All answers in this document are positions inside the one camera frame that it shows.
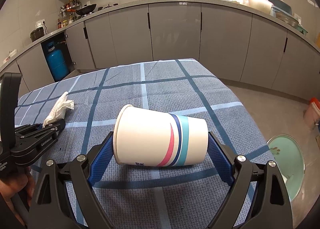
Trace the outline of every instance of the crumpled napkin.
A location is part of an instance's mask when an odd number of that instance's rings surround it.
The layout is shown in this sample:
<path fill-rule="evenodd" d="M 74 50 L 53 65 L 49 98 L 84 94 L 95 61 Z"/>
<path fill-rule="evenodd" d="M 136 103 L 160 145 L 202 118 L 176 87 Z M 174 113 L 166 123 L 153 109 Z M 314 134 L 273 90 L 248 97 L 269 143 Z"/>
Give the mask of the crumpled napkin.
<path fill-rule="evenodd" d="M 74 109 L 75 103 L 73 100 L 67 100 L 67 95 L 68 92 L 64 92 L 63 95 L 61 95 L 56 101 L 48 117 L 44 120 L 43 127 L 59 119 L 64 119 L 67 108 L 72 110 Z"/>

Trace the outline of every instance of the power outlet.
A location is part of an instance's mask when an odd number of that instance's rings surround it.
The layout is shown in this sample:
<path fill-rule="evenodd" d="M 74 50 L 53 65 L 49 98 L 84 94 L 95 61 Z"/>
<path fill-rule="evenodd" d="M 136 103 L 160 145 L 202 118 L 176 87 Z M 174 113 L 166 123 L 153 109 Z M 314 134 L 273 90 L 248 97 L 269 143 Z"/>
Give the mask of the power outlet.
<path fill-rule="evenodd" d="M 36 28 L 44 27 L 43 22 L 45 22 L 44 19 L 37 21 L 37 22 L 36 22 Z"/>

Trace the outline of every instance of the tablecloth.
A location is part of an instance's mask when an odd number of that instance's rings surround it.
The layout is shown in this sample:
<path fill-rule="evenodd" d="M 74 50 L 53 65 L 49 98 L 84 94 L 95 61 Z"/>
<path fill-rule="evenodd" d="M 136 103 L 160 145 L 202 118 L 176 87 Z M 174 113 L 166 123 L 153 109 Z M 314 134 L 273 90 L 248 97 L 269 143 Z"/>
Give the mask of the tablecloth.
<path fill-rule="evenodd" d="M 194 59 L 117 66 L 50 84 L 19 99 L 15 125 L 42 123 L 65 91 L 75 109 L 67 111 L 59 141 L 33 165 L 35 178 L 48 159 L 71 161 L 100 144 L 126 104 L 203 118 L 208 129 L 237 154 L 263 164 L 273 160 L 239 99 Z M 67 189 L 77 221 L 85 224 L 72 183 L 67 183 Z M 201 164 L 171 168 L 120 166 L 112 158 L 102 181 L 94 186 L 117 229 L 206 228 L 228 190 L 208 154 Z M 254 184 L 237 224 L 244 222 L 253 193 Z"/>

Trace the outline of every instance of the green trash bin lid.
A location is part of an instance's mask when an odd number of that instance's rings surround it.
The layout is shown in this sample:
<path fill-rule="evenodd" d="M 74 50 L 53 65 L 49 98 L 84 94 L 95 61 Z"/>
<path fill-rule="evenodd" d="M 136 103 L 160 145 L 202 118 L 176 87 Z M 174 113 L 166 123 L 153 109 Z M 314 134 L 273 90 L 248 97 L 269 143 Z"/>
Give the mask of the green trash bin lid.
<path fill-rule="evenodd" d="M 290 202 L 297 196 L 304 178 L 304 158 L 298 143 L 289 135 L 281 134 L 267 142 L 279 170 L 287 178 L 285 186 Z"/>

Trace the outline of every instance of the countertop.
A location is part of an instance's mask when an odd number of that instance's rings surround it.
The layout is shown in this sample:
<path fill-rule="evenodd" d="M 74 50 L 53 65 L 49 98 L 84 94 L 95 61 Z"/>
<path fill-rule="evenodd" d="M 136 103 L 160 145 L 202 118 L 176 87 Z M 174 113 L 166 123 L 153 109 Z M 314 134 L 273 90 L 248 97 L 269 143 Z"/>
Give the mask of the countertop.
<path fill-rule="evenodd" d="M 120 9 L 124 9 L 124 8 L 129 8 L 129 7 L 133 7 L 133 6 L 138 6 L 138 5 L 144 5 L 144 4 L 151 4 L 151 3 L 160 3 L 160 2 L 196 2 L 196 3 L 207 3 L 207 4 L 214 4 L 214 5 L 220 5 L 220 6 L 226 6 L 226 7 L 230 7 L 230 8 L 235 8 L 235 9 L 239 9 L 242 11 L 246 11 L 255 15 L 258 15 L 260 17 L 266 18 L 270 21 L 273 21 L 281 26 L 283 26 L 284 28 L 290 30 L 291 32 L 295 33 L 296 35 L 298 35 L 300 38 L 302 38 L 303 40 L 305 40 L 307 43 L 309 43 L 314 49 L 316 49 L 319 53 L 320 53 L 320 48 L 313 42 L 311 41 L 309 38 L 307 38 L 305 35 L 303 35 L 302 33 L 300 33 L 299 31 L 297 31 L 295 28 L 291 27 L 289 24 L 277 19 L 276 17 L 273 17 L 269 14 L 266 14 L 264 12 L 258 11 L 256 9 L 250 8 L 248 6 L 244 6 L 241 5 L 239 3 L 235 3 L 235 2 L 231 2 L 231 1 L 227 1 L 227 0 L 139 0 L 139 1 L 134 1 L 134 2 L 129 2 L 129 3 L 125 3 L 125 4 L 121 4 L 121 5 L 117 5 L 117 6 L 113 6 L 110 8 L 106 8 L 106 9 L 102 9 L 100 11 L 97 11 L 95 13 L 92 13 L 88 16 L 85 16 L 71 24 L 69 24 L 66 27 L 63 27 L 61 29 L 55 30 L 39 39 L 37 39 L 36 41 L 30 43 L 28 46 L 24 47 L 22 50 L 18 51 L 17 54 L 15 54 L 13 57 L 11 57 L 5 64 L 3 64 L 0 67 L 0 72 L 7 66 L 9 65 L 13 60 L 15 60 L 16 58 L 18 58 L 22 53 L 24 53 L 25 51 L 27 51 L 28 49 L 32 48 L 33 46 L 37 45 L 40 42 L 43 42 L 49 38 L 51 38 L 52 36 L 55 36 L 63 31 L 65 31 L 66 29 L 80 23 L 83 21 L 86 21 L 88 19 L 91 19 L 93 17 L 111 12 L 111 11 L 116 11 L 116 10 L 120 10 Z"/>

